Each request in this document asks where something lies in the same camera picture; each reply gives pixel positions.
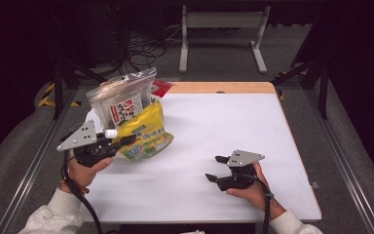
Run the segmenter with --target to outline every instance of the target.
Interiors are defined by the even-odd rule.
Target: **gray carpet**
[[[178,42],[168,44],[166,54],[158,58],[153,65],[158,69],[157,79],[169,81],[270,81],[278,72],[289,69],[308,30],[309,26],[280,26],[266,29],[261,52],[268,69],[267,74],[258,72],[248,44],[254,36],[249,30],[239,30],[230,36],[216,31],[190,32],[188,72],[185,74],[178,73]],[[295,86],[297,81],[298,79],[294,78],[278,89],[284,92],[284,100],[280,102],[307,174],[311,181],[318,181],[321,185],[321,188],[315,190],[315,194],[322,211],[322,220],[315,222],[314,225],[323,233],[368,233],[350,189],[336,164],[333,148],[321,127],[315,108],[308,102],[307,91]],[[49,145],[48,155],[39,169],[39,175],[12,225],[11,233],[20,231],[28,216],[40,206],[47,204],[54,189],[59,185],[62,155],[56,152],[57,140],[66,135],[73,126],[84,121],[90,109],[85,92],[91,88],[83,87],[74,98],[81,101],[82,106],[68,109],[55,133],[55,140]],[[37,94],[37,99],[41,98],[45,89],[46,87],[43,87]],[[332,87],[329,89],[327,114],[327,122],[332,127],[374,211],[374,166]],[[53,115],[53,107],[37,107],[36,111],[19,123],[2,142],[0,219],[52,124]],[[105,231],[118,227],[104,225]],[[256,225],[255,229],[261,233],[260,225]],[[80,233],[94,233],[94,226],[85,223]]]

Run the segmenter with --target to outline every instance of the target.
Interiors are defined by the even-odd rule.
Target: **person's left hand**
[[[108,167],[112,162],[113,159],[108,157],[102,159],[91,168],[88,168],[79,164],[77,160],[73,158],[68,162],[69,177],[72,178],[76,184],[82,187],[87,187],[93,182],[96,174]],[[62,184],[60,190],[71,193],[66,184]]]

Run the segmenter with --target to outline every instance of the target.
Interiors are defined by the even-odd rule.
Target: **dark background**
[[[361,5],[362,10],[368,11],[356,12],[360,15],[357,16],[359,19],[354,20],[344,37],[340,38],[339,43],[342,46],[337,47],[330,60],[329,69],[330,79],[339,98],[374,162],[374,4],[363,2],[365,3]],[[148,16],[150,16],[148,19],[137,17],[145,15],[147,9]],[[120,23],[126,22],[159,40],[164,40],[167,36],[164,28],[180,24],[181,7],[151,9],[149,6],[144,9],[121,8],[120,10],[122,14],[123,12],[130,13],[133,16],[121,19]],[[344,14],[354,16],[354,10],[357,8],[344,8]],[[117,35],[112,32],[124,33],[126,27],[116,25],[112,28],[113,24],[102,8],[54,9],[58,22],[63,22],[63,26],[70,28],[74,28],[77,23],[85,23],[86,12],[89,16],[97,16],[100,20],[98,23],[105,21],[106,26],[102,30],[104,34],[98,35],[105,39],[102,42],[99,39],[85,42],[82,39],[83,35],[88,36],[90,33],[78,30],[66,36],[75,43],[65,46],[64,35],[63,37],[58,35],[66,54],[78,59],[86,67],[94,67],[97,63],[103,62],[119,62],[125,45],[115,44]],[[317,15],[318,7],[297,6],[292,9],[278,6],[271,10],[269,25],[313,23]],[[37,92],[52,78],[54,56],[48,53],[47,47],[43,46],[37,26],[39,26],[37,22],[31,20],[30,13],[25,12],[25,6],[22,4],[0,2],[0,143],[13,127],[34,111],[34,99]],[[329,26],[331,25],[325,24],[318,31],[323,32]],[[317,48],[319,42],[306,43],[311,43],[312,49]],[[82,54],[71,56],[78,51]]]

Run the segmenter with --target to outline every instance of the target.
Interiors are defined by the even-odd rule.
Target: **white table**
[[[225,91],[229,94],[175,94]],[[234,149],[261,153],[272,192],[302,220],[321,219],[315,194],[269,83],[178,83],[162,99],[174,141],[140,163],[116,159],[86,195],[98,218],[117,223],[262,222],[262,212],[221,192],[205,174],[228,176],[214,160]],[[85,221],[92,221],[83,206]]]

